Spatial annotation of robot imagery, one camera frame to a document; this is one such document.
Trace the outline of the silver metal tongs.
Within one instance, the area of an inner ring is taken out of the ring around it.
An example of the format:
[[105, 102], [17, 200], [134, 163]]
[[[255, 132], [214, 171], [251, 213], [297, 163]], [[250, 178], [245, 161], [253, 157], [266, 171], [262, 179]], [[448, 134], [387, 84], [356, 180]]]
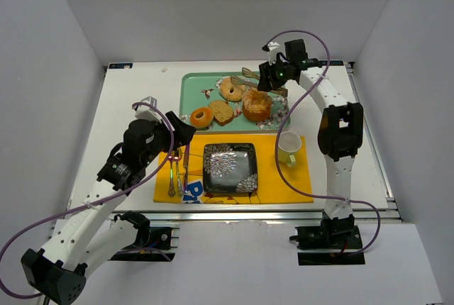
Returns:
[[[258, 82], [260, 81], [260, 76], [255, 72], [249, 70], [246, 67], [243, 67], [241, 70], [242, 77], [235, 75], [231, 76], [231, 83], [234, 86], [245, 85], [247, 87], [252, 87], [258, 89]], [[288, 90], [280, 87], [278, 90], [270, 90], [271, 93], [280, 95], [284, 98], [288, 97]]]

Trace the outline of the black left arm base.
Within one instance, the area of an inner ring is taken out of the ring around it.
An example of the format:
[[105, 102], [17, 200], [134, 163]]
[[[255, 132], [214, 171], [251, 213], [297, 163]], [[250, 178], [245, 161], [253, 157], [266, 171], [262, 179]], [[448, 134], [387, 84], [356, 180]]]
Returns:
[[116, 214], [112, 224], [127, 221], [136, 230], [134, 241], [117, 252], [110, 261], [171, 262], [178, 247], [178, 228], [156, 226], [143, 214], [128, 211]]

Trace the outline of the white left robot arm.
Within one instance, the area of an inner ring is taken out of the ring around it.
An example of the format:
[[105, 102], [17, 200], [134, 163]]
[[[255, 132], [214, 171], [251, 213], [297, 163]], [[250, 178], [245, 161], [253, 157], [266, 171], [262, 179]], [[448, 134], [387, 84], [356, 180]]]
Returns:
[[122, 249], [150, 244], [150, 221], [134, 211], [120, 215], [107, 232], [97, 232], [131, 188], [144, 180], [146, 168], [160, 153], [190, 144], [195, 127], [171, 111], [165, 116], [138, 114], [98, 172], [84, 210], [72, 215], [39, 250], [29, 249], [21, 258], [29, 285], [56, 304], [72, 304], [88, 276]]

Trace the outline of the brown bread slice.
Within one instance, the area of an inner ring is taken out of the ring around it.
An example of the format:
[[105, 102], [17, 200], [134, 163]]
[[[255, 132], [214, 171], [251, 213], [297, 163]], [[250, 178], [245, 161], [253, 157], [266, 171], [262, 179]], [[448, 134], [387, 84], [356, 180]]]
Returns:
[[225, 126], [234, 119], [233, 109], [227, 101], [212, 101], [209, 108], [213, 111], [215, 122], [220, 126]]

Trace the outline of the iridescent spoon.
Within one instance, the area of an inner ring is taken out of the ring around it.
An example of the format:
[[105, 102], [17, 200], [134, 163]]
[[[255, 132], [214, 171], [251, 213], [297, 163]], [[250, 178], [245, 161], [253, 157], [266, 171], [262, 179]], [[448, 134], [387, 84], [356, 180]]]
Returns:
[[184, 190], [183, 190], [183, 186], [182, 186], [182, 180], [181, 180], [181, 177], [180, 177], [180, 169], [179, 169], [179, 162], [182, 159], [182, 149], [181, 148], [178, 148], [175, 151], [174, 159], [175, 159], [175, 162], [176, 162], [177, 195], [178, 195], [178, 197], [183, 197]]

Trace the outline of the iridescent knife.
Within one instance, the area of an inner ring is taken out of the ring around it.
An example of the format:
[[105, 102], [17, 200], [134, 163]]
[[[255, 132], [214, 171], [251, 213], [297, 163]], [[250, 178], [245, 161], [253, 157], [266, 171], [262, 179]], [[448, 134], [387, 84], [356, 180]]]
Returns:
[[184, 148], [184, 157], [183, 157], [183, 190], [184, 193], [187, 193], [187, 184], [188, 184], [188, 172], [189, 172], [189, 154], [190, 154], [190, 144], [186, 145]]

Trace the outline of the orange donut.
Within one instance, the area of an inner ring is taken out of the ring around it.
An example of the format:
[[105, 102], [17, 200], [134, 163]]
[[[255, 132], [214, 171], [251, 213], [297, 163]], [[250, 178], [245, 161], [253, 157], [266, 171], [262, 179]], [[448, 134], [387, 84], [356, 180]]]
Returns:
[[212, 124], [214, 113], [208, 106], [203, 106], [194, 110], [189, 120], [191, 125], [196, 129], [205, 129]]

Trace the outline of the sugar-topped bundt cake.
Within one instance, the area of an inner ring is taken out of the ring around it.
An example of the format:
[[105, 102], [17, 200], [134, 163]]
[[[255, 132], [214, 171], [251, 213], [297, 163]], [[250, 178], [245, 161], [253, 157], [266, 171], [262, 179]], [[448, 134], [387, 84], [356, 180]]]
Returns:
[[251, 122], [265, 121], [270, 117], [272, 98], [264, 91], [248, 89], [242, 95], [243, 115]]

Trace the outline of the pale glazed bagel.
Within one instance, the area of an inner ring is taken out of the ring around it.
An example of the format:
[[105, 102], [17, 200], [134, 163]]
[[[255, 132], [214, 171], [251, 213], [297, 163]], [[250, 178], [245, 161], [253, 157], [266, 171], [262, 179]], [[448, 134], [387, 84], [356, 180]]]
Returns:
[[232, 76], [224, 77], [219, 87], [220, 95], [227, 101], [240, 101], [245, 93], [246, 86], [234, 84]]

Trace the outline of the blue right corner sticker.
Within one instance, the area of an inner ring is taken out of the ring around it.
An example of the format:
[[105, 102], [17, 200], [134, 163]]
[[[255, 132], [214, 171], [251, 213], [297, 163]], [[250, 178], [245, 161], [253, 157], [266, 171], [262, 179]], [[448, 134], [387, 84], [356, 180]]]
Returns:
[[330, 60], [329, 62], [327, 60], [320, 60], [320, 63], [323, 66], [345, 66], [344, 62], [342, 60]]

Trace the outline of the blue corner sticker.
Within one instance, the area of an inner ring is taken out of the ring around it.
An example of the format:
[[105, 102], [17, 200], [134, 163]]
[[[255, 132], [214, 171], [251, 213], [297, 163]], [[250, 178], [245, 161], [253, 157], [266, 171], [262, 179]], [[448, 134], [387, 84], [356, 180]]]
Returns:
[[133, 67], [132, 62], [122, 62], [122, 63], [110, 63], [108, 66], [109, 70], [128, 70]]
[[330, 60], [329, 62], [327, 60], [320, 60], [320, 63], [323, 66], [345, 66], [344, 62], [342, 60]]

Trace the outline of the black floral square plate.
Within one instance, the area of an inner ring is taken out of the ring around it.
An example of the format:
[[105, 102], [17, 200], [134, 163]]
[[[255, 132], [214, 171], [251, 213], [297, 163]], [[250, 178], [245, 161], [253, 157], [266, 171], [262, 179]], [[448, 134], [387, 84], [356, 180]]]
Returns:
[[203, 150], [203, 186], [210, 194], [258, 190], [258, 162], [252, 143], [210, 143]]

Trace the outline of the iridescent fork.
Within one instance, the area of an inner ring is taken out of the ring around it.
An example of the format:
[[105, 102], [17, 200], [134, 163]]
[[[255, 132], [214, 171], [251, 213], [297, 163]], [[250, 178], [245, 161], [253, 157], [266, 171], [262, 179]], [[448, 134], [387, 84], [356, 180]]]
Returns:
[[174, 197], [176, 194], [175, 191], [175, 181], [174, 181], [174, 172], [173, 172], [173, 162], [175, 161], [175, 151], [172, 151], [168, 157], [169, 163], [170, 163], [170, 181], [169, 181], [169, 187], [168, 187], [168, 196], [170, 198]]

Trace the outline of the blue left corner sticker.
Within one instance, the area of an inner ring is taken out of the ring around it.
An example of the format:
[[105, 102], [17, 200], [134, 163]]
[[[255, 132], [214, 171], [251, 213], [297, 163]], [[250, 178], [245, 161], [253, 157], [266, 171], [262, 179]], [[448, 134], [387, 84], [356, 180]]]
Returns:
[[128, 70], [133, 67], [132, 62], [122, 62], [122, 63], [110, 63], [108, 66], [109, 70]]

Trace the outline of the aluminium table frame rail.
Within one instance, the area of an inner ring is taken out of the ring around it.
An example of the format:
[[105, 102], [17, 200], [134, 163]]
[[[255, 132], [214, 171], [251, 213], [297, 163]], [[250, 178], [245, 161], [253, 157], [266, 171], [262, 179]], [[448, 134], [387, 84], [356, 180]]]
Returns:
[[320, 221], [321, 211], [183, 211], [142, 212], [151, 221]]

